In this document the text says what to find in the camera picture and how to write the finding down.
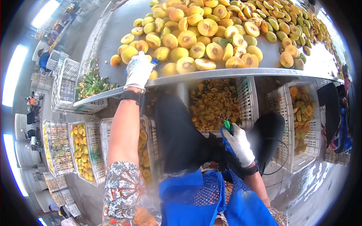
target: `concrete floor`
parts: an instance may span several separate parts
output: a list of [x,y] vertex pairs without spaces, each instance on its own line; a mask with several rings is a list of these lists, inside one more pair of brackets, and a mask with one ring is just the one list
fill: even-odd
[[[103,2],[89,18],[84,19],[80,26],[77,28],[71,27],[67,31],[65,52],[70,55],[71,59],[80,62],[88,37],[107,4],[108,2]],[[260,115],[268,111],[265,102],[266,93],[292,79],[285,77],[255,78]],[[117,109],[117,101],[110,98],[108,108],[96,115],[65,115],[52,112],[50,103],[51,94],[45,95],[42,105],[42,120],[100,121],[102,118],[113,117]],[[290,225],[315,225],[334,202],[344,184],[344,178],[348,173],[347,167],[323,162],[324,149],[321,149],[320,153],[315,163],[310,164],[294,175],[281,169],[273,175],[262,177],[271,206],[278,210],[287,211],[290,216]],[[278,168],[279,166],[271,162],[267,166],[265,173],[274,172]],[[95,187],[81,180],[74,173],[65,175],[65,178],[68,188],[82,212],[81,217],[89,226],[100,224],[102,221],[104,183]]]

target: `black pants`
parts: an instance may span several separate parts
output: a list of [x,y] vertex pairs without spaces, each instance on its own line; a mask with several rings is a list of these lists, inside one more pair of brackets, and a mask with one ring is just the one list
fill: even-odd
[[[345,93],[344,86],[340,86],[341,94]],[[328,83],[317,90],[319,106],[325,105],[325,136],[327,146],[338,130],[341,119],[339,96],[336,86]]]
[[[161,150],[165,173],[182,170],[194,172],[209,161],[225,161],[222,139],[205,138],[195,127],[191,116],[181,99],[166,94],[155,104],[154,116],[157,142]],[[260,171],[264,172],[281,140],[284,132],[284,118],[275,112],[260,117],[249,132],[248,141],[255,158],[259,160]]]

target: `metal table edge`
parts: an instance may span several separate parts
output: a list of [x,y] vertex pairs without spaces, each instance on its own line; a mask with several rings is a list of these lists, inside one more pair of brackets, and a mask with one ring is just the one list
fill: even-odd
[[[174,76],[161,77],[153,80],[148,80],[145,87],[152,88],[160,85],[177,84],[180,82],[188,82],[195,80],[213,79],[213,78],[228,78],[228,77],[252,77],[252,76],[304,76],[328,79],[335,82],[344,83],[344,80],[332,77],[329,75],[314,74],[308,75],[303,71],[284,69],[284,68],[231,68],[231,69],[218,69],[211,71],[198,71],[186,74],[178,74]],[[105,99],[108,97],[114,97],[124,92],[123,87],[119,87],[113,90],[109,90],[86,99],[82,99],[74,103],[74,106],[80,106],[86,103]]]

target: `wrist strap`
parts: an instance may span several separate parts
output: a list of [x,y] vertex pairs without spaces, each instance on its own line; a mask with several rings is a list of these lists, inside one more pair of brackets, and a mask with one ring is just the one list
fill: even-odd
[[143,111],[144,111],[144,94],[136,93],[132,90],[126,90],[121,94],[121,101],[125,100],[125,99],[136,101],[136,105],[140,106],[139,115],[140,115],[140,117],[142,117]]

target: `white work glove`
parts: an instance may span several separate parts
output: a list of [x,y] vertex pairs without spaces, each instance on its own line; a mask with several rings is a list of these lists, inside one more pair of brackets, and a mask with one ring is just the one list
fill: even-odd
[[235,123],[232,123],[231,126],[234,132],[233,136],[225,127],[222,127],[221,135],[225,150],[235,155],[239,159],[241,167],[246,168],[255,160],[255,156],[250,149],[250,143],[247,140],[245,131]]
[[140,51],[138,55],[132,57],[131,61],[127,65],[127,81],[124,89],[129,87],[136,87],[146,92],[144,85],[151,75],[152,69],[155,65],[148,62],[143,51]]

